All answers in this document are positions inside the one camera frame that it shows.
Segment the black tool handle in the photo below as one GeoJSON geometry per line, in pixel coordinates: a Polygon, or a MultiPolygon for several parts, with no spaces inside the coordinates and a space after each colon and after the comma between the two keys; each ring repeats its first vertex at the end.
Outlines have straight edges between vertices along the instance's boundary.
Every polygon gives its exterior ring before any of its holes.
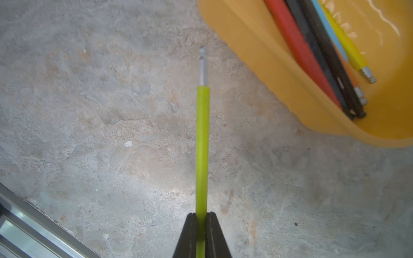
{"type": "Polygon", "coordinates": [[[316,37],[319,47],[323,52],[328,66],[331,69],[333,76],[336,78],[338,86],[341,88],[343,96],[348,104],[348,107],[352,109],[357,118],[363,118],[366,116],[366,112],[363,110],[363,105],[360,103],[360,100],[357,97],[356,92],[354,91],[353,84],[350,81],[349,76],[343,64],[340,61],[340,58],[335,51],[334,45],[330,40],[330,37],[327,34],[327,31],[324,28],[320,17],[316,11],[311,0],[298,0],[299,4],[308,25],[316,37]]]}
{"type": "Polygon", "coordinates": [[[295,22],[297,23],[297,26],[300,29],[301,33],[303,34],[307,44],[309,45],[311,51],[313,52],[314,57],[316,58],[318,64],[320,65],[321,70],[323,71],[327,81],[329,82],[331,88],[333,89],[338,102],[343,108],[343,112],[350,119],[353,119],[354,115],[350,113],[347,102],[344,99],[343,90],[338,85],[336,78],[331,72],[331,69],[328,66],[327,60],[325,59],[323,52],[320,46],[318,45],[316,36],[314,35],[314,32],[312,31],[309,24],[307,23],[306,17],[304,16],[303,11],[301,10],[300,5],[298,4],[298,0],[284,0],[284,1],[287,4],[291,14],[293,15],[295,22]]]}
{"type": "Polygon", "coordinates": [[[195,258],[197,256],[197,216],[186,216],[181,235],[172,258],[195,258]]]}
{"type": "Polygon", "coordinates": [[[205,258],[232,258],[215,212],[206,214],[205,258]]]}

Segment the concrete floor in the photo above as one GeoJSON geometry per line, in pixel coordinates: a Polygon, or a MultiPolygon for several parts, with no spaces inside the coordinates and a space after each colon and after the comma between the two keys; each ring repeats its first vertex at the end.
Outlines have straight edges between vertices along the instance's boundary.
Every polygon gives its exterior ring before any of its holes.
{"type": "Polygon", "coordinates": [[[0,181],[103,258],[171,257],[195,210],[202,44],[209,210],[233,257],[413,257],[413,149],[309,131],[194,0],[1,0],[0,181]]]}

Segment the yellow bucket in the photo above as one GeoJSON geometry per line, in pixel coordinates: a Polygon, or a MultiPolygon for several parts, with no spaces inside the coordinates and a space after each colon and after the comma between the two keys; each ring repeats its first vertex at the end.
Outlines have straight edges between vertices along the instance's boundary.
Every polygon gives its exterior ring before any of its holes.
{"type": "Polygon", "coordinates": [[[356,74],[367,116],[350,121],[292,58],[263,0],[198,0],[199,12],[308,128],[371,145],[413,145],[413,2],[324,0],[377,78],[356,74]]]}

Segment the metal bit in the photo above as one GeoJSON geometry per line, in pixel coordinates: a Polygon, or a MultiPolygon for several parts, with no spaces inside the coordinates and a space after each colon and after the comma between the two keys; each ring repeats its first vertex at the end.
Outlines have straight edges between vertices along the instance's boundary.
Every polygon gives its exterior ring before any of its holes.
{"type": "Polygon", "coordinates": [[[373,84],[377,81],[377,79],[373,76],[373,73],[371,72],[371,70],[368,66],[363,67],[361,69],[361,73],[367,78],[367,80],[370,84],[373,84]]]}
{"type": "Polygon", "coordinates": [[[354,91],[356,92],[358,99],[360,100],[360,103],[365,106],[368,103],[368,99],[366,99],[366,97],[363,94],[363,91],[361,90],[360,87],[356,87],[354,88],[354,91]]]}
{"type": "Polygon", "coordinates": [[[199,85],[208,86],[208,52],[204,46],[199,48],[199,85]]]}

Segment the metal frame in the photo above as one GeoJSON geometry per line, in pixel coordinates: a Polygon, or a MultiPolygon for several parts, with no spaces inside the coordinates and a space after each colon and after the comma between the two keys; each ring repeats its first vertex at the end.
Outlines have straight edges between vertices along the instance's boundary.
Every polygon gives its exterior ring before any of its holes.
{"type": "Polygon", "coordinates": [[[0,183],[0,257],[100,258],[0,183]]]}

